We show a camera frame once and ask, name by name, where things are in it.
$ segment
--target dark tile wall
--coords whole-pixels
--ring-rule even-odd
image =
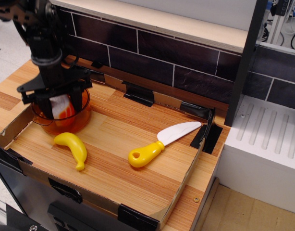
[[[59,16],[80,57],[229,103],[241,55],[66,8]]]
[[[295,55],[259,46],[243,93],[295,109]]]

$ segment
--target yellow banana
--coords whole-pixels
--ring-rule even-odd
[[[54,142],[58,145],[68,146],[77,162],[76,169],[81,171],[85,168],[86,147],[78,136],[64,132],[55,137]]]

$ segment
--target transparent orange cup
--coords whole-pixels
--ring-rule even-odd
[[[40,124],[41,127],[48,133],[60,134],[63,132],[76,133],[81,130],[90,119],[90,93],[86,89],[82,93],[82,109],[75,115],[64,119],[48,119],[44,116],[36,103],[31,103],[32,111],[34,112],[33,122]]]

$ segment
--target yellow knife handle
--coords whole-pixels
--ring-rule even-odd
[[[133,167],[143,167],[164,149],[165,145],[163,145],[161,141],[151,143],[150,145],[142,148],[133,149],[128,155],[128,162]]]

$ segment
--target toy knife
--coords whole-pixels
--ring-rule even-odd
[[[133,167],[143,167],[154,159],[165,146],[182,136],[201,127],[200,122],[186,122],[168,127],[157,134],[158,141],[142,148],[133,149],[128,155],[128,162]]]

